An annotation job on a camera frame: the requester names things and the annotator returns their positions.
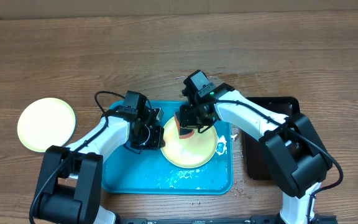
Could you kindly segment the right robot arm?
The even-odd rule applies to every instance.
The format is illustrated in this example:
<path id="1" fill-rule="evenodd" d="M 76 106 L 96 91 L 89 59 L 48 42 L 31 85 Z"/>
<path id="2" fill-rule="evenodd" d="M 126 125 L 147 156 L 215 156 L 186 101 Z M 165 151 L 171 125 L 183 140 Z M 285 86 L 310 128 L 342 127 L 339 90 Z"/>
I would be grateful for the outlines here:
<path id="1" fill-rule="evenodd" d="M 278 222 L 320 223 L 314 201 L 333 160 L 308 117 L 265 109 L 227 83 L 216 86 L 201 70 L 183 83 L 188 102 L 175 115 L 179 137 L 201 134 L 217 121 L 237 126 L 259 142 L 270 176 L 283 192 Z"/>

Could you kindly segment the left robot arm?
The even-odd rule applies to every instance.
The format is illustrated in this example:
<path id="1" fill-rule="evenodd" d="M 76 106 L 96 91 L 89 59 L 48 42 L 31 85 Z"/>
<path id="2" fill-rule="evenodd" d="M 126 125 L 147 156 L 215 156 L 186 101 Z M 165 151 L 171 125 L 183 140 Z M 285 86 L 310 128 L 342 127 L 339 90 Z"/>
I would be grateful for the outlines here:
<path id="1" fill-rule="evenodd" d="M 117 222 L 117 215 L 100 205 L 104 160 L 121 146 L 140 154 L 165 145 L 162 109 L 139 92 L 128 91 L 122 98 L 121 105 L 103 110 L 99 124 L 80 140 L 45 151 L 29 210 L 31 223 Z"/>

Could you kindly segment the orange sponge with green pad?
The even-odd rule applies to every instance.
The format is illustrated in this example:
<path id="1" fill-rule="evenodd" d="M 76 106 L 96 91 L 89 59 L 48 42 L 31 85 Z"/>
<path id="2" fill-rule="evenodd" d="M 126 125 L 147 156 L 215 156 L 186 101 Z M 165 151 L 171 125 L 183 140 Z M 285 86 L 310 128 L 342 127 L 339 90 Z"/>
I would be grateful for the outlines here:
<path id="1" fill-rule="evenodd" d="M 193 129 L 185 129 L 180 126 L 180 112 L 179 111 L 177 111 L 175 113 L 174 118 L 175 118 L 177 130 L 178 130 L 179 139 L 187 139 L 187 138 L 192 137 L 192 135 L 194 135 L 195 132 Z"/>

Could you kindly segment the yellow plate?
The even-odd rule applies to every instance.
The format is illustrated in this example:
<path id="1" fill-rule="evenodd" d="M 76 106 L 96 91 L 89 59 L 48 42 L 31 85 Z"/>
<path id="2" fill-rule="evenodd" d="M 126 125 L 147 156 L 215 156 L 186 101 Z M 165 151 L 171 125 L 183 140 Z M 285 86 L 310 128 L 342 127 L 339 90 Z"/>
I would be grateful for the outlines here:
<path id="1" fill-rule="evenodd" d="M 164 125 L 164 147 L 161 151 L 172 164 L 181 168 L 196 168 L 207 163 L 214 155 L 218 145 L 215 127 L 203 134 L 195 131 L 192 136 L 179 138 L 177 122 L 171 117 Z"/>
<path id="2" fill-rule="evenodd" d="M 52 145 L 66 144 L 75 128 L 75 112 L 68 103 L 58 98 L 42 98 L 21 113 L 17 135 L 26 148 L 45 152 Z"/>

